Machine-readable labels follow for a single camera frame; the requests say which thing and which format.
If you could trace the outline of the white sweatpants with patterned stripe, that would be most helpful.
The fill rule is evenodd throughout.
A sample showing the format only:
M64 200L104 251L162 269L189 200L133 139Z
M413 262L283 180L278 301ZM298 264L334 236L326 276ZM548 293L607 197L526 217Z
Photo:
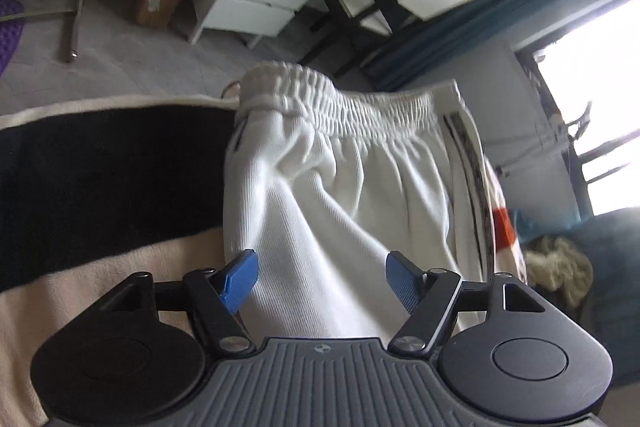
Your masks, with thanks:
M480 137L458 86L337 90L265 63L240 83L224 167L224 250L255 251L241 309L255 339L390 339L406 312L386 283L400 251L482 281L494 232Z

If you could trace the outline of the yellow-green knitted garment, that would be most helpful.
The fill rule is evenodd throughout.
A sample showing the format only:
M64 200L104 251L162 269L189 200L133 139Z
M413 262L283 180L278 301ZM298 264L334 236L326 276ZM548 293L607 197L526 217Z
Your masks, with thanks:
M577 310L594 281L591 261L563 236L545 235L523 247L527 280L551 294L560 294L568 309Z

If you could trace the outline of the striped red black cream blanket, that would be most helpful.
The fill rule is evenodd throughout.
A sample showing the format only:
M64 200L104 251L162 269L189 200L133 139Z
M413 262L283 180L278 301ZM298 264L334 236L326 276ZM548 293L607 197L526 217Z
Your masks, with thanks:
M224 167L239 105L104 98L1 121L1 421L38 426L32 356L127 275L224 257Z

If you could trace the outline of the metal garment steamer stand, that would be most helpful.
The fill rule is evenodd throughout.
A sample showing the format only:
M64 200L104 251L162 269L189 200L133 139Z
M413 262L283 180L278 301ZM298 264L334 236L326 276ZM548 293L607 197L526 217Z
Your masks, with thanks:
M588 102L580 116L571 121L566 121L556 110L548 118L549 128L546 131L522 136L524 141L532 144L495 166L496 175L500 179L506 179L517 172L533 168L555 154L564 153L586 133L591 121L591 109L592 103Z

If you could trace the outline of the chrome curved stand leg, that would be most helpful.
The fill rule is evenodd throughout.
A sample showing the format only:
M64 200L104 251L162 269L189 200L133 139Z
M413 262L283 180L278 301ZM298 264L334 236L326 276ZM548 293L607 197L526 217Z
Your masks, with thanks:
M70 17L72 24L70 25L70 34L68 35L68 52L66 61L73 63L78 57L78 36L81 22L82 11L84 10L85 0L75 0L75 4L71 8L58 8L50 10L26 11L2 15L1 23L14 22L14 20L30 20L31 18L47 18L47 17Z

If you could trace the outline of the purple dotted mat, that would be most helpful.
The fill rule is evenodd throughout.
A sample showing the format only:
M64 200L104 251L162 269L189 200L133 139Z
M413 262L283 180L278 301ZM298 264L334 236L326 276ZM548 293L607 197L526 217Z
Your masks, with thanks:
M24 5L17 0L1 0L1 16L24 13ZM6 70L22 38L24 20L12 18L0 24L0 74Z

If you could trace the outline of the white chair with dark frame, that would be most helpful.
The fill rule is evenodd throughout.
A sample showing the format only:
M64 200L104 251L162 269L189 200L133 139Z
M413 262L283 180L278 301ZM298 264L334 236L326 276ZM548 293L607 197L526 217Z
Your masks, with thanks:
M340 78L370 62L382 46L406 30L429 22L475 0L322 0L326 12L311 26L316 32L330 25L332 31L321 38L300 60L310 65L341 39L363 38L366 45L355 52L334 76Z

